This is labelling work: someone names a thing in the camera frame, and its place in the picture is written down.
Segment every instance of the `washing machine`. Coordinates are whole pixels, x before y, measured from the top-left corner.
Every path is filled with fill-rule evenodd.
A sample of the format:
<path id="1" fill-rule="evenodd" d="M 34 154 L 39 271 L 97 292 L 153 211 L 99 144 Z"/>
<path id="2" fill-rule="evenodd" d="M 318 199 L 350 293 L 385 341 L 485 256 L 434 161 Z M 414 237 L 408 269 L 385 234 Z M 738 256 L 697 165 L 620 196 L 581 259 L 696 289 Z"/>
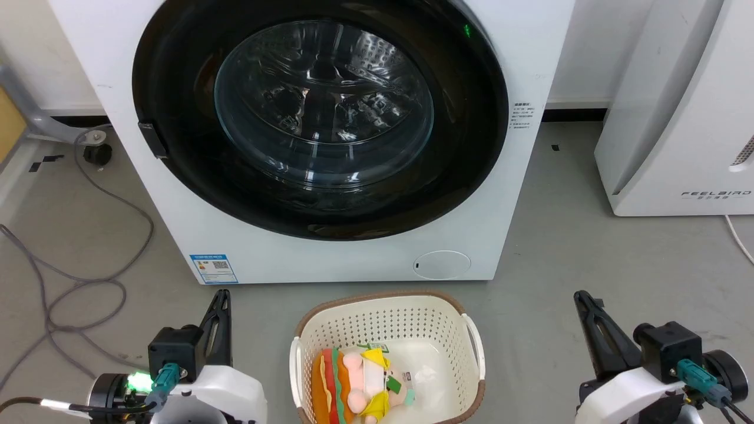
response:
<path id="1" fill-rule="evenodd" d="M 574 0 L 50 0 L 201 284 L 490 280 Z"/>

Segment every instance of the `brown basket rim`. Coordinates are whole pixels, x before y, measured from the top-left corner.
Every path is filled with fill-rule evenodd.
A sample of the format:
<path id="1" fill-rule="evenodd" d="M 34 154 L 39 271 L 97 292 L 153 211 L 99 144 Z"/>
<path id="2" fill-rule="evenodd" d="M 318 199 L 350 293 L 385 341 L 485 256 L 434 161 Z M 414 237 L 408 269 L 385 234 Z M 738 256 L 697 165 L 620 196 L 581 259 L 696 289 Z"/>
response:
<path id="1" fill-rule="evenodd" d="M 396 290 L 396 291 L 386 291 L 381 293 L 372 293 L 372 294 L 364 294 L 359 296 L 351 296 L 351 297 L 344 297 L 343 299 L 338 300 L 332 300 L 330 302 L 322 303 L 318 306 L 315 306 L 311 311 L 307 312 L 306 315 L 304 315 L 304 318 L 301 319 L 299 322 L 299 325 L 296 326 L 296 337 L 301 337 L 301 335 L 304 332 L 304 327 L 306 327 L 306 324 L 318 313 L 326 310 L 335 308 L 337 306 L 343 306 L 348 305 L 351 303 L 357 303 L 357 302 L 363 302 L 365 300 L 375 300 L 375 299 L 387 299 L 390 297 L 402 297 L 402 296 L 434 296 L 439 297 L 442 300 L 445 300 L 447 303 L 450 303 L 453 308 L 455 308 L 456 311 L 460 315 L 463 315 L 466 313 L 464 310 L 464 307 L 461 306 L 460 302 L 457 301 L 453 296 L 450 296 L 447 293 L 443 293 L 438 290 Z M 466 421 L 467 419 L 471 418 L 477 410 L 479 409 L 479 406 L 482 405 L 482 400 L 484 399 L 484 391 L 486 390 L 486 382 L 485 380 L 481 379 L 479 380 L 479 383 L 477 385 L 477 396 L 474 398 L 474 402 L 471 404 L 469 409 L 467 409 L 465 412 L 463 412 L 461 415 L 455 416 L 451 419 L 446 419 L 444 421 L 439 421 L 434 424 L 460 424 L 461 422 Z M 314 424 L 311 420 L 309 420 L 309 417 L 306 416 L 306 411 L 304 411 L 303 407 L 298 408 L 299 418 L 301 419 L 302 424 Z"/>

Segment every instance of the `white appliance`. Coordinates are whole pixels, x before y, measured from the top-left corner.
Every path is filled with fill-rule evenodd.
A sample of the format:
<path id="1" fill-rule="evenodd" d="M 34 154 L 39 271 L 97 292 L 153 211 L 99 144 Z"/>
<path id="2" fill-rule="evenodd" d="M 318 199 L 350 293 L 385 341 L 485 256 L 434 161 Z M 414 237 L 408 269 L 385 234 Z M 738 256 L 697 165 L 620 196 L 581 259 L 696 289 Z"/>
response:
<path id="1" fill-rule="evenodd" d="M 754 214 L 754 2 L 655 2 L 595 149 L 619 216 Z"/>
<path id="2" fill-rule="evenodd" d="M 50 0 L 202 284 L 489 280 L 574 0 Z"/>

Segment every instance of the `green glowing light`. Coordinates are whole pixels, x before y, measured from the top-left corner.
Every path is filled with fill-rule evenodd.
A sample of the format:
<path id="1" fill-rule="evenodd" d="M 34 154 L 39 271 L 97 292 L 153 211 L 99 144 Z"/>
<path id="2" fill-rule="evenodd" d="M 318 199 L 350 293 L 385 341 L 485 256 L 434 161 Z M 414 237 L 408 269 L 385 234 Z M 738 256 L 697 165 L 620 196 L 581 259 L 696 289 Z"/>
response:
<path id="1" fill-rule="evenodd" d="M 128 388 L 142 393 L 152 391 L 152 378 L 147 373 L 133 373 L 128 376 Z"/>

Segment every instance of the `laundry basket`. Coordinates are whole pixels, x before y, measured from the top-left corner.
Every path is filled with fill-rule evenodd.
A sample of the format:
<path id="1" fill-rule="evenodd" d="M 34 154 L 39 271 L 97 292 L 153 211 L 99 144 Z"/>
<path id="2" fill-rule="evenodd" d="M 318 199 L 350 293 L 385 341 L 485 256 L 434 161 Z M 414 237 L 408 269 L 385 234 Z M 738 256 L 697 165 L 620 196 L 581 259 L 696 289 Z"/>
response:
<path id="1" fill-rule="evenodd" d="M 323 349 L 348 353 L 367 343 L 388 347 L 386 356 L 396 370 L 412 373 L 416 393 L 413 405 L 391 409 L 381 424 L 456 424 L 482 403 L 482 340 L 458 301 L 431 291 L 379 293 L 323 303 L 296 328 L 290 385 L 303 424 L 315 424 L 312 361 Z"/>

